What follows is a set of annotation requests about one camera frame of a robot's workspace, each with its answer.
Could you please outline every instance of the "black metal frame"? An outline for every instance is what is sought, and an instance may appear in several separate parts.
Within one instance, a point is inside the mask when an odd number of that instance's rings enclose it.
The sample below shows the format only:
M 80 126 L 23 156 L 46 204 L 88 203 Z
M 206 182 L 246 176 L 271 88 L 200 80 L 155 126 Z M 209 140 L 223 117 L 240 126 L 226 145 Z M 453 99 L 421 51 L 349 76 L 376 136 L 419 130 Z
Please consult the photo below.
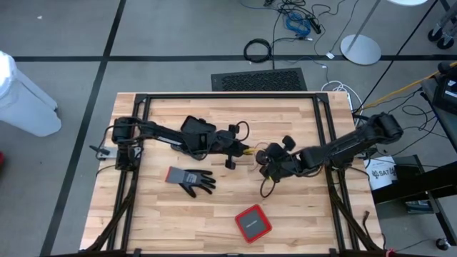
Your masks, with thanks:
M 447 241 L 451 246 L 457 246 L 457 235 L 438 201 L 440 197 L 457 194 L 457 173 L 455 172 L 457 161 L 425 172 L 419 158 L 416 155 L 413 157 L 418 166 L 407 166 L 406 168 L 408 170 L 413 168 L 416 173 L 412 174 L 412 177 L 401 180 L 399 176 L 404 166 L 396 165 L 398 182 L 373 190 L 374 202 L 378 204 L 397 199 L 404 201 L 429 200 Z
M 209 94 L 137 94 L 135 97 L 134 102 L 134 109 L 132 111 L 132 116 L 137 117 L 139 114 L 140 105 L 144 104 L 144 111 L 142 115 L 142 119 L 147 120 L 150 113 L 150 105 L 153 99 L 310 99 L 313 102 L 314 114 L 316 117 L 316 124 L 318 129 L 318 136 L 321 145 L 326 143 L 326 138 L 323 129 L 323 122 L 321 117 L 321 110 L 319 107 L 319 103 L 323 104 L 324 111 L 326 113 L 326 120 L 328 124 L 328 129 L 330 133 L 330 139 L 336 139 L 335 128 L 333 126 L 333 119 L 331 115 L 330 104 L 328 101 L 327 93 L 295 93 L 295 94 L 285 94 L 285 93 L 234 93 L 234 94 L 221 94 L 221 93 L 209 93 Z M 385 251 L 380 249 L 374 242 L 369 238 L 369 235 L 366 235 L 357 221 L 353 218 L 351 213 L 351 204 L 349 203 L 349 195 L 348 190 L 346 187 L 346 182 L 344 179 L 344 171 L 340 170 L 338 172 L 338 179 L 340 183 L 341 195 L 343 199 L 341 199 L 335 189 L 333 176 L 332 176 L 332 168 L 325 167 L 325 174 L 328 186 L 328 194 L 331 202 L 331 209 L 333 215 L 333 222 L 335 226 L 335 233 L 336 238 L 338 241 L 338 249 L 340 252 L 340 256 L 365 256 L 364 254 L 368 254 L 370 256 L 385 256 Z M 113 216 L 117 213 L 119 215 L 119 210 L 121 209 L 121 204 L 123 203 L 123 196 L 124 196 L 124 189 L 126 183 L 126 171 L 121 172 L 121 177 L 119 179 L 119 186 L 116 195 L 116 203 L 114 206 Z M 139 177 L 139 164 L 138 168 L 133 171 L 133 176 L 131 179 L 131 189 L 133 189 L 134 194 L 136 193 L 136 184 L 138 182 Z M 121 256 L 124 254 L 125 256 L 140 256 L 139 252 L 141 250 L 137 249 L 136 253 L 134 254 L 126 254 L 127 251 L 127 243 L 129 241 L 129 231 L 131 227 L 131 220 L 133 218 L 133 209 L 134 209 L 134 199 L 135 195 L 131 199 L 129 199 L 129 207 L 126 210 L 126 218 L 124 221 L 124 230 L 122 233 L 122 240 L 121 240 L 121 249 L 113 250 L 114 241 L 116 237 L 116 229 L 111 232 L 109 236 L 108 244 L 107 244 L 107 251 L 103 252 L 81 252 L 77 253 L 74 256 Z M 348 228 L 350 233 L 351 245 L 352 250 L 346 250 L 346 246 L 344 243 L 344 235 L 341 227 L 341 220 L 339 216 L 339 212 L 344 216 L 344 218 L 348 222 Z M 360 251 L 358 247 L 358 240 L 362 242 L 365 248 L 369 251 Z M 256 254 L 242 254 L 243 256 L 255 256 L 259 257 Z M 329 253 L 322 253 L 322 254 L 261 254 L 262 256 L 300 256 L 300 257 L 334 257 L 337 256 L 335 249 L 329 249 Z M 202 256 L 202 254 L 141 254 L 142 257 L 144 256 L 163 256 L 163 257 L 193 257 L 193 256 Z M 220 257 L 221 254 L 204 254 L 205 257 Z M 395 253 L 395 256 L 408 256 L 403 254 Z

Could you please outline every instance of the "label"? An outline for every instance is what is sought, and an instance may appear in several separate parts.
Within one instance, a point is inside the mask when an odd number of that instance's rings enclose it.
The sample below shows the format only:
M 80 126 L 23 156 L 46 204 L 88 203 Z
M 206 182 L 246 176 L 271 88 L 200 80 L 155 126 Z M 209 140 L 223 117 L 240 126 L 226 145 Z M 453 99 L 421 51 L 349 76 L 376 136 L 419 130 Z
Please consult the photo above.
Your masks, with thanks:
M 370 176 L 371 190 L 388 186 L 392 184 L 392 181 L 397 180 L 395 162 L 391 156 L 371 159 L 370 165 L 366 168 L 366 173 Z
M 335 56 L 331 52 L 328 52 L 326 55 L 330 60 L 335 58 Z

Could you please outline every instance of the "wheel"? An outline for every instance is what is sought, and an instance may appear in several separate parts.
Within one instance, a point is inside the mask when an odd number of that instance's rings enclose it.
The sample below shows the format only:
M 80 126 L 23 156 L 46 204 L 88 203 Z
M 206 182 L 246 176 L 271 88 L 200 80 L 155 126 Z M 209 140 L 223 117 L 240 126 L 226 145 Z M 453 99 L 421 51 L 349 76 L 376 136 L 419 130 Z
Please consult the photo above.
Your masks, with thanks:
M 448 240 L 445 238 L 436 239 L 436 247 L 442 251 L 447 251 L 451 245 L 448 243 Z
M 427 37 L 428 37 L 428 40 L 434 42 L 434 41 L 437 41 L 438 39 L 440 39 L 442 35 L 443 35 L 443 29 L 439 29 L 435 33 L 435 35 L 433 35 L 433 29 L 432 29 L 432 30 L 430 30 L 428 32 L 428 36 Z
M 449 49 L 454 45 L 454 39 L 451 39 L 446 45 L 444 44 L 444 39 L 440 39 L 436 45 L 439 49 Z

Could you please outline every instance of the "floor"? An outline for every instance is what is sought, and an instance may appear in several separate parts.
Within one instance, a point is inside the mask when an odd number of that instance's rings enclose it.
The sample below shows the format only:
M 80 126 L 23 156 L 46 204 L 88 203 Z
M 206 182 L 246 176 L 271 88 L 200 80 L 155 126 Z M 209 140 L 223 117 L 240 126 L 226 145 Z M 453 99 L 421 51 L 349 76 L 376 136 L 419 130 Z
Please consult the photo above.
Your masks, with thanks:
M 249 6 L 262 2 L 243 1 Z M 307 6 L 318 2 L 336 10 L 337 1 L 331 0 L 310 0 Z M 301 67 L 309 91 L 321 89 L 326 72 L 330 80 L 348 84 L 362 99 L 378 84 L 368 98 L 372 102 L 431 74 L 440 60 L 457 59 L 457 47 L 440 50 L 426 39 L 444 13 L 441 1 L 435 0 L 415 7 L 380 3 L 363 30 L 381 46 L 383 58 L 377 64 L 357 66 L 344 61 L 338 43 L 332 51 L 336 58 L 327 59 L 322 55 L 338 39 L 355 2 L 347 0 L 337 15 L 320 18 L 326 33 L 316 45 L 317 53 L 314 33 L 313 42 L 278 44 L 276 54 L 289 62 L 277 61 L 276 67 Z M 374 2 L 357 3 L 343 37 L 357 31 Z M 7 158 L 0 172 L 0 256 L 78 250 L 99 165 L 89 145 L 101 139 L 117 92 L 210 91 L 211 74 L 270 69 L 270 62 L 243 61 L 242 51 L 252 39 L 271 40 L 276 17 L 274 11 L 247 9 L 237 0 L 0 1 L 0 50 L 15 57 L 18 67 L 58 102 L 63 124 L 58 133 L 45 138 L 0 124 L 4 135 L 0 151 Z M 293 34 L 278 25 L 276 38 L 282 36 Z M 262 54 L 263 49 L 253 47 L 252 53 Z M 307 58 L 294 61 L 303 55 L 327 68 Z M 388 111 L 400 102 L 366 113 Z M 420 96 L 409 103 L 430 108 Z M 407 116 L 401 109 L 393 114 L 403 127 L 423 122 L 422 117 Z M 439 125 L 435 132 L 443 133 Z M 409 130 L 386 150 L 395 153 L 424 134 Z M 401 155 L 411 154 L 429 165 L 456 159 L 450 143 L 433 135 Z M 457 217 L 456 201 L 454 197 L 441 200 L 449 217 Z M 388 248 L 428 239 L 402 253 L 456 255 L 456 248 L 440 251 L 434 246 L 443 232 L 433 215 L 407 215 L 400 203 L 377 207 Z M 451 222 L 457 227 L 456 219 Z

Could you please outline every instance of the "black floor grate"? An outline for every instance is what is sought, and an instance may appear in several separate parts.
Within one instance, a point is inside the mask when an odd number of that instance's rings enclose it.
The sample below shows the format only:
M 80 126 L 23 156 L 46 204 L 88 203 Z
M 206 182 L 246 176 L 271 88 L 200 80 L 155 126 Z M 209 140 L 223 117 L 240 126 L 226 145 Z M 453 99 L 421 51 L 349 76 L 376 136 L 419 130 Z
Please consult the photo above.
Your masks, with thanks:
M 211 75 L 213 91 L 307 91 L 300 68 Z

